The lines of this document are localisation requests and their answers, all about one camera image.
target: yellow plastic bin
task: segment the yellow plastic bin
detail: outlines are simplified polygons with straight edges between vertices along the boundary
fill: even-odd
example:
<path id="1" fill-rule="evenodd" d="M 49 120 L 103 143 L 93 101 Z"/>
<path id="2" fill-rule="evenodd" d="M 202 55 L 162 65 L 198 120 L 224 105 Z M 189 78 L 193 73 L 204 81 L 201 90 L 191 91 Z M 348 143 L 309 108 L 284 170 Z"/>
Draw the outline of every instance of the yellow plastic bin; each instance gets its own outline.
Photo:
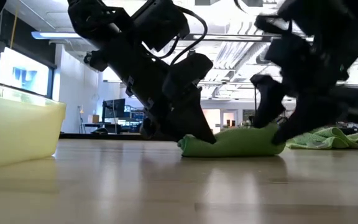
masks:
<path id="1" fill-rule="evenodd" d="M 0 86 L 0 166 L 55 153 L 66 106 Z"/>

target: green cloth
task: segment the green cloth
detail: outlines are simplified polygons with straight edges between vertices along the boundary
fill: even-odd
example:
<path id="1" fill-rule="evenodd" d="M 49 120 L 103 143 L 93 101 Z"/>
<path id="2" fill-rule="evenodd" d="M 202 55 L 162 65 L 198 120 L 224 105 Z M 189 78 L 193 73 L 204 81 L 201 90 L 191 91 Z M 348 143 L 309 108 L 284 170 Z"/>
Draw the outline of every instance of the green cloth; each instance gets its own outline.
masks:
<path id="1" fill-rule="evenodd" d="M 215 134 L 215 144 L 187 135 L 178 142 L 178 146 L 185 157 L 274 156 L 281 153 L 285 147 L 285 144 L 274 146 L 270 143 L 277 129 L 276 124 L 261 129 L 227 129 Z"/>
<path id="2" fill-rule="evenodd" d="M 345 135 L 339 128 L 319 128 L 289 141 L 290 149 L 358 149 L 358 133 Z"/>

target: ceiling light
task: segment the ceiling light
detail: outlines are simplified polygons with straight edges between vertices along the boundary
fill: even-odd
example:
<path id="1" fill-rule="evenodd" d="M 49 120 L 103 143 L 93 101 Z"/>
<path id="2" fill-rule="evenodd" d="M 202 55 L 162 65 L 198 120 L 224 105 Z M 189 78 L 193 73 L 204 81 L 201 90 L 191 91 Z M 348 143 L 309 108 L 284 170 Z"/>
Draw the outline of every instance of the ceiling light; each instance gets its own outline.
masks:
<path id="1" fill-rule="evenodd" d="M 215 82 L 215 81 L 200 81 L 198 84 L 204 85 L 223 85 L 225 82 Z"/>
<path id="2" fill-rule="evenodd" d="M 193 34 L 193 39 L 199 39 L 201 34 Z M 215 41 L 241 41 L 241 42 L 262 42 L 263 37 L 279 38 L 279 35 L 232 35 L 232 34 L 207 34 L 204 40 Z M 313 37 L 304 37 L 308 42 L 313 41 Z"/>
<path id="3" fill-rule="evenodd" d="M 227 84 L 228 85 L 245 85 L 245 86 L 249 85 L 249 86 L 254 87 L 253 84 L 250 82 L 248 82 L 248 83 L 246 83 L 246 82 L 228 82 Z"/>
<path id="4" fill-rule="evenodd" d="M 254 102 L 254 99 L 252 98 L 201 98 L 201 101 L 233 101 L 233 100 L 238 100 L 238 101 L 249 101 L 249 102 Z"/>
<path id="5" fill-rule="evenodd" d="M 31 32 L 31 35 L 37 40 L 82 39 L 82 37 L 74 32 Z"/>
<path id="6" fill-rule="evenodd" d="M 235 72 L 236 69 L 228 69 L 228 68 L 212 68 L 211 70 L 215 71 L 228 71 L 228 72 Z"/>
<path id="7" fill-rule="evenodd" d="M 103 80 L 103 82 L 122 83 L 121 80 Z"/>

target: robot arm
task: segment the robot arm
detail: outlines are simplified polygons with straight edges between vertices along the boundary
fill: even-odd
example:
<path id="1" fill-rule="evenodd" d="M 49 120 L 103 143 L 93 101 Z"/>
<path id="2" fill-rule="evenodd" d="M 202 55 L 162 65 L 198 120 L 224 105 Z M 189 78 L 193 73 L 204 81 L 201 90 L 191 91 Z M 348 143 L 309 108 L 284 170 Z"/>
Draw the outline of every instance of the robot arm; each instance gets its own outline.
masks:
<path id="1" fill-rule="evenodd" d="M 101 0 L 68 3 L 75 32 L 99 49 L 88 57 L 89 65 L 99 71 L 112 68 L 127 94 L 144 105 L 148 118 L 143 133 L 152 136 L 159 131 L 174 141 L 192 134 L 216 142 L 200 106 L 201 88 L 196 86 L 213 63 L 194 53 L 168 65 L 142 45 L 159 51 L 175 37 L 184 38 L 190 29 L 183 13 L 191 11 L 171 0 L 148 0 L 133 16 Z"/>
<path id="2" fill-rule="evenodd" d="M 289 29 L 271 23 L 278 19 L 289 22 Z M 313 42 L 294 34 L 292 22 Z M 358 89 L 337 85 L 349 78 L 347 70 L 358 58 L 358 1 L 286 0 L 277 15 L 259 15 L 255 25 L 281 36 L 265 59 L 281 67 L 282 76 L 281 83 L 267 75 L 251 78 L 261 92 L 255 127 L 283 112 L 285 95 L 296 98 L 296 108 L 274 136 L 275 144 L 340 119 L 358 123 Z"/>

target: cable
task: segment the cable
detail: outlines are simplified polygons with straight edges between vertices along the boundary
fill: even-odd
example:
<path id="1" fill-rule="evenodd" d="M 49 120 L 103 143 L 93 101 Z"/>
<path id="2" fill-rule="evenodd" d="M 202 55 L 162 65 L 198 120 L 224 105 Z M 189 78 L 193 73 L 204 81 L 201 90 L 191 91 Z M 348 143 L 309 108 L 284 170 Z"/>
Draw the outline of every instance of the cable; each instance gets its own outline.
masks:
<path id="1" fill-rule="evenodd" d="M 145 56 L 149 57 L 149 58 L 154 58 L 156 60 L 161 60 L 161 59 L 167 58 L 167 57 L 171 56 L 172 53 L 175 51 L 175 49 L 176 49 L 176 47 L 178 45 L 178 42 L 179 42 L 179 36 L 176 37 L 176 39 L 175 39 L 171 49 L 168 51 L 168 53 L 166 53 L 165 55 L 163 55 L 161 57 L 158 57 L 158 56 L 154 55 L 152 52 L 149 52 L 149 51 L 147 51 L 147 53 L 149 53 L 149 54 L 146 54 Z"/>
<path id="2" fill-rule="evenodd" d="M 155 60 L 159 60 L 161 61 L 161 59 L 157 56 L 155 56 L 154 54 L 152 54 L 151 52 L 149 52 L 145 47 L 142 49 L 141 46 L 142 46 L 142 40 L 140 39 L 137 39 L 134 41 L 134 45 L 135 45 L 135 51 L 140 51 L 140 53 L 144 56 L 144 57 L 147 57 L 147 58 L 152 58 L 152 59 L 155 59 Z"/>
<path id="3" fill-rule="evenodd" d="M 239 3 L 239 0 L 234 0 L 234 4 L 236 4 L 237 8 L 239 8 L 241 11 L 245 12 L 245 11 L 241 8 L 240 3 Z"/>
<path id="4" fill-rule="evenodd" d="M 196 18 L 197 20 L 199 20 L 199 22 L 203 25 L 204 27 L 204 32 L 203 35 L 201 35 L 201 37 L 194 41 L 192 44 L 190 44 L 187 48 L 185 48 L 184 50 L 182 50 L 171 62 L 171 65 L 175 64 L 175 62 L 182 56 L 184 55 L 187 51 L 189 51 L 190 49 L 194 48 L 194 46 L 196 46 L 198 43 L 200 43 L 206 36 L 206 34 L 208 33 L 208 26 L 205 22 L 205 20 L 203 18 L 201 18 L 199 15 L 195 14 L 193 11 L 189 10 L 189 9 L 185 9 L 183 7 L 177 6 L 183 13 L 188 14 L 190 16 L 193 16 L 194 18 Z"/>
<path id="5" fill-rule="evenodd" d="M 15 19 L 14 19 L 14 22 L 13 22 L 13 28 L 12 28 L 12 36 L 11 36 L 11 49 L 13 47 L 13 40 L 15 38 L 15 31 L 16 31 L 16 24 L 17 24 L 17 13 L 19 12 L 19 3 L 17 3 L 17 6 L 16 6 L 16 13 L 15 13 Z"/>
<path id="6" fill-rule="evenodd" d="M 164 56 L 159 57 L 159 58 L 160 58 L 160 59 L 164 59 L 164 58 L 167 58 L 167 57 L 171 56 L 172 53 L 175 51 L 175 49 L 176 49 L 176 47 L 177 47 L 177 45 L 178 45 L 178 42 L 179 42 L 179 36 L 176 37 L 176 39 L 175 39 L 175 41 L 174 41 L 174 43 L 173 43 L 171 49 L 168 51 L 168 53 L 165 54 Z"/>

